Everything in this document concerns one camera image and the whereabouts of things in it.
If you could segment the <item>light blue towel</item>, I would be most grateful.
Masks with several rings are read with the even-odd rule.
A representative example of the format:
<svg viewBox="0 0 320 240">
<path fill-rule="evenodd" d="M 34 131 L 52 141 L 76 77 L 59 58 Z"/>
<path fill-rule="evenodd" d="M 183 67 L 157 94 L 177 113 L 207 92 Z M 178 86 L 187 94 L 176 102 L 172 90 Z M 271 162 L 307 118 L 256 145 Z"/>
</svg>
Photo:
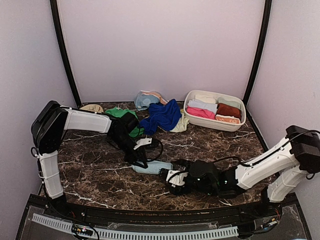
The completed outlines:
<svg viewBox="0 0 320 240">
<path fill-rule="evenodd" d="M 148 167 L 143 168 L 140 166 L 132 165 L 131 168 L 140 174 L 149 174 L 149 175 L 158 175 L 161 169 L 172 170 L 173 164 L 170 162 L 163 162 L 163 161 L 151 161 L 147 163 Z"/>
</svg>

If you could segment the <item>cream yellow cloth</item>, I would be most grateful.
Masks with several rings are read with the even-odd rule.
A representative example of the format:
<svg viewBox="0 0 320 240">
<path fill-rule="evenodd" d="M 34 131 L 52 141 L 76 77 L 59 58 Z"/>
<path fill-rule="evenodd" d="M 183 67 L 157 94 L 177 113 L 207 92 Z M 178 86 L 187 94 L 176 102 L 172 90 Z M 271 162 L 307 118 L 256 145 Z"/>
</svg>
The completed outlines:
<svg viewBox="0 0 320 240">
<path fill-rule="evenodd" d="M 171 133 L 181 133 L 187 130 L 189 119 L 186 117 L 185 111 L 180 109 L 181 117 L 178 120 L 176 126 L 170 130 Z"/>
</svg>

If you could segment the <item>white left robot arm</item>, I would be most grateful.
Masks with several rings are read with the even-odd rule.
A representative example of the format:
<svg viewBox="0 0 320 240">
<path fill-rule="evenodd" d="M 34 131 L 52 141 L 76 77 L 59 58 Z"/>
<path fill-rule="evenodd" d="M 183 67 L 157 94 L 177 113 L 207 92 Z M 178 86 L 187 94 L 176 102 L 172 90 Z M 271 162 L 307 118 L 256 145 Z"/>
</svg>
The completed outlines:
<svg viewBox="0 0 320 240">
<path fill-rule="evenodd" d="M 92 112 L 62 106 L 51 100 L 31 125 L 34 146 L 31 154 L 37 159 L 38 174 L 51 210 L 60 218 L 71 213 L 60 180 L 58 150 L 64 133 L 81 130 L 107 134 L 124 152 L 124 160 L 134 166 L 148 168 L 148 159 L 142 146 L 129 135 L 139 121 L 131 114 L 115 117 L 107 113 Z"/>
</svg>

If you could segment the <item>royal blue towel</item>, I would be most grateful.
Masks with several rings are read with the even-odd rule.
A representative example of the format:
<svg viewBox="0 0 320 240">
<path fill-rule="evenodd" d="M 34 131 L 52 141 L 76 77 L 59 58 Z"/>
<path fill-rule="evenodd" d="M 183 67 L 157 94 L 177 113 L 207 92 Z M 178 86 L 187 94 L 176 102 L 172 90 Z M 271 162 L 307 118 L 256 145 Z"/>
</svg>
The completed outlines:
<svg viewBox="0 0 320 240">
<path fill-rule="evenodd" d="M 167 104 L 151 103 L 148 113 L 149 116 L 142 119 L 139 125 L 144 129 L 144 134 L 149 136 L 154 135 L 158 127 L 165 131 L 173 130 L 182 117 L 175 99 L 171 99 Z"/>
</svg>

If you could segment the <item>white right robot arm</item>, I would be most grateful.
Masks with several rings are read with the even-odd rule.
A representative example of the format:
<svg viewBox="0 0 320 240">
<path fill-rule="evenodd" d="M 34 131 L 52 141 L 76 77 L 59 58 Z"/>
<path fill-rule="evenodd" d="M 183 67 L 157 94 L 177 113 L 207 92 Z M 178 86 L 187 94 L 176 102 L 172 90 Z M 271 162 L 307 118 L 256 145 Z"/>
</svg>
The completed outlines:
<svg viewBox="0 0 320 240">
<path fill-rule="evenodd" d="M 320 171 L 320 132 L 291 125 L 286 136 L 273 148 L 247 162 L 220 171 L 214 162 L 179 159 L 175 165 L 184 170 L 165 170 L 164 179 L 170 192 L 183 195 L 196 190 L 210 196 L 233 199 L 262 180 L 279 173 L 279 177 L 261 192 L 255 213 L 266 217 L 275 204 L 284 200 L 303 179 L 310 179 Z"/>
</svg>

